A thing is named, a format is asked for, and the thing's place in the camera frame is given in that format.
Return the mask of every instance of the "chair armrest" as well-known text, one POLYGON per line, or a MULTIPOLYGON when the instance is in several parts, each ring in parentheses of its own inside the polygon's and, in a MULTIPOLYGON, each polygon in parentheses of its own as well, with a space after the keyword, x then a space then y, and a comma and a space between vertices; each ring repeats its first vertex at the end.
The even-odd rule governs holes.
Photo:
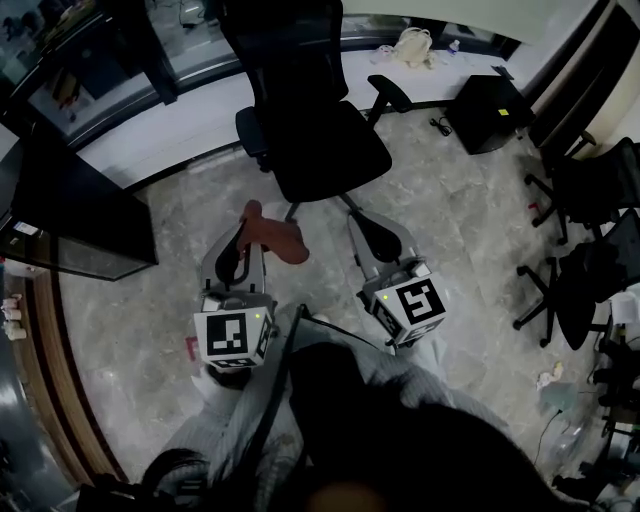
POLYGON ((569 153, 567 153, 566 156, 569 158, 572 158, 578 153, 578 151, 580 151, 587 144, 591 144, 592 146, 595 146, 597 142, 596 142, 596 139, 593 137, 593 135, 591 135, 588 131, 585 130, 582 132, 582 135, 580 136, 580 142, 578 142, 576 144, 576 147, 574 147, 569 153))
POLYGON ((409 96, 386 76, 371 75, 367 80, 386 98, 388 103, 391 103, 391 106, 396 112, 404 114, 405 112, 409 112, 413 107, 409 96))
POLYGON ((264 155, 269 146, 253 107, 247 107, 236 113, 236 130, 240 143, 249 156, 264 155))
POLYGON ((367 80, 369 80, 369 83, 379 92, 376 102, 369 112, 368 120, 370 126, 373 127, 378 122, 387 103, 391 103, 395 111, 401 114, 409 112, 413 107, 413 103, 409 97, 386 76, 371 75, 367 80))

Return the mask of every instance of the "white cube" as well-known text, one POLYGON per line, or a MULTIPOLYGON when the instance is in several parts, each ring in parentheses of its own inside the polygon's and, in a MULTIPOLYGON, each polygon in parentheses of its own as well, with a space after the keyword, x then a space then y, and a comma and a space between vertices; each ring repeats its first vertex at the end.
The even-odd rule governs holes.
POLYGON ((200 357, 222 369, 264 362, 273 320, 266 307, 196 313, 200 357))
POLYGON ((389 332, 395 345, 417 341, 433 331, 446 317, 446 299, 440 276, 431 273, 374 294, 371 314, 389 332))

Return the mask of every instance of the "chair backrest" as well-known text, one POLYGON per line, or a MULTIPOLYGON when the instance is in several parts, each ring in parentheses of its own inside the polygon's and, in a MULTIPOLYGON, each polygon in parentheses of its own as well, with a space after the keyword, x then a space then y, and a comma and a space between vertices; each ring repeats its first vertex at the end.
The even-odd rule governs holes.
POLYGON ((584 265, 597 302, 640 282, 640 218, 634 209, 590 244, 584 265))
POLYGON ((640 153, 634 142, 625 137, 605 154, 584 161, 600 186, 615 188, 615 206, 640 207, 640 153))
POLYGON ((349 92, 340 0, 219 0, 222 33, 249 76, 258 118, 321 109, 349 92))

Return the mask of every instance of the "black box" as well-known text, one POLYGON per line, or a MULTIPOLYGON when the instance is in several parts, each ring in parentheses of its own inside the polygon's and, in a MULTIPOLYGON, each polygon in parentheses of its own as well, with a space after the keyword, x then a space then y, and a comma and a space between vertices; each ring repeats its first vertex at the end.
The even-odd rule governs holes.
POLYGON ((535 115, 503 76, 471 76, 447 109, 447 119, 470 155, 504 146, 535 115))
POLYGON ((147 205, 38 127, 0 160, 0 256, 109 281, 158 263, 147 205))

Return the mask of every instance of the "chair leg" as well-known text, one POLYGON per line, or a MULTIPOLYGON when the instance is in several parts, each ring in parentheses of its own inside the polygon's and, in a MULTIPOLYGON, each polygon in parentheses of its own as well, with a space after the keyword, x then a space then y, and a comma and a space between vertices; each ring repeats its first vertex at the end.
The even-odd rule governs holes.
POLYGON ((294 222, 293 216, 296 214, 296 211, 298 210, 299 207, 300 207, 300 203, 291 203, 291 206, 289 207, 289 211, 287 212, 287 215, 285 215, 284 217, 284 221, 294 222))
MULTIPOLYGON (((553 286, 553 283, 558 279, 558 268, 556 266, 555 258, 548 258, 547 263, 551 265, 551 279, 549 280, 549 286, 553 286)), ((542 348, 546 347, 551 342, 551 337, 553 336, 553 323, 556 318, 556 310, 553 305, 550 303, 547 308, 547 337, 542 338, 540 340, 540 346, 542 348)))
POLYGON ((345 202, 345 204, 349 207, 349 210, 351 210, 352 212, 357 212, 361 209, 348 194, 340 194, 338 197, 340 197, 340 199, 345 202))
POLYGON ((558 208, 558 220, 562 230, 562 238, 558 239, 558 245, 565 245, 569 241, 569 237, 567 236, 567 216, 562 208, 558 208))
POLYGON ((536 274, 533 270, 531 270, 529 267, 527 267, 526 265, 522 267, 518 267, 516 269, 516 272, 518 273, 519 276, 523 276, 525 274, 528 275, 533 281, 533 284, 536 285, 536 288, 542 292, 542 295, 547 295, 547 293, 549 293, 549 287, 546 284, 544 284, 544 281, 540 279, 540 276, 536 274))
POLYGON ((537 317, 540 313, 542 313, 545 309, 547 309, 548 305, 547 305, 547 300, 546 299, 542 299, 542 302, 540 304, 538 304, 533 311, 531 311, 530 313, 527 313, 526 315, 518 318, 515 322, 513 322, 513 328, 516 331, 519 331, 523 325, 528 324, 529 322, 531 322, 531 320, 533 320, 535 317, 537 317))
POLYGON ((553 199, 553 190, 551 188, 536 178, 533 174, 527 174, 524 178, 525 185, 530 185, 533 183, 536 187, 538 187, 546 196, 553 199))
POLYGON ((557 209, 557 205, 555 203, 551 203, 551 206, 549 206, 549 208, 547 208, 547 210, 540 215, 540 217, 536 217, 535 219, 533 219, 531 221, 531 225, 534 228, 537 228, 540 224, 542 224, 545 220, 547 220, 549 217, 551 217, 551 214, 553 212, 555 212, 557 209))

